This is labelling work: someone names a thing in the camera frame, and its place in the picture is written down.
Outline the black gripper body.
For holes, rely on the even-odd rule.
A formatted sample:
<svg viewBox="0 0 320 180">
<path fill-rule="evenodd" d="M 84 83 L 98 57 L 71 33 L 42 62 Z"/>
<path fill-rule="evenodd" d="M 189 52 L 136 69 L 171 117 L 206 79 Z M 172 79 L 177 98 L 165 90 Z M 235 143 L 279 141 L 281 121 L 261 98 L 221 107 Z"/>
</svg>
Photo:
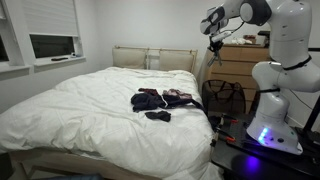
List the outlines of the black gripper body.
<svg viewBox="0 0 320 180">
<path fill-rule="evenodd" d="M 213 36 L 210 36 L 209 40 L 210 40 L 209 50 L 213 52 L 215 55 L 217 55 L 219 53 L 219 50 L 223 46 L 223 42 L 221 40 L 215 40 Z"/>
</svg>

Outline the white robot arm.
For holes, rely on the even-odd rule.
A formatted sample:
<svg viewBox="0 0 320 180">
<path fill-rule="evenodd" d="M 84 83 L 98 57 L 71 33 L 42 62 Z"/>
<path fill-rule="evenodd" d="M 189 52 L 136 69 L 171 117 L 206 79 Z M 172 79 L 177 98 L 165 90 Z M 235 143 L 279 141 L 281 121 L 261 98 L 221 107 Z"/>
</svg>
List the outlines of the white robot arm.
<svg viewBox="0 0 320 180">
<path fill-rule="evenodd" d="M 225 0 L 208 9 L 200 24 L 200 31 L 210 37 L 211 51 L 219 50 L 222 40 L 229 36 L 222 29 L 236 17 L 248 24 L 271 27 L 270 59 L 257 63 L 252 69 L 260 100 L 246 132 L 264 147 L 300 155 L 303 148 L 298 136 L 285 122 L 289 101 L 280 91 L 317 92 L 320 89 L 320 69 L 312 62 L 308 50 L 311 5 L 302 0 Z"/>
</svg>

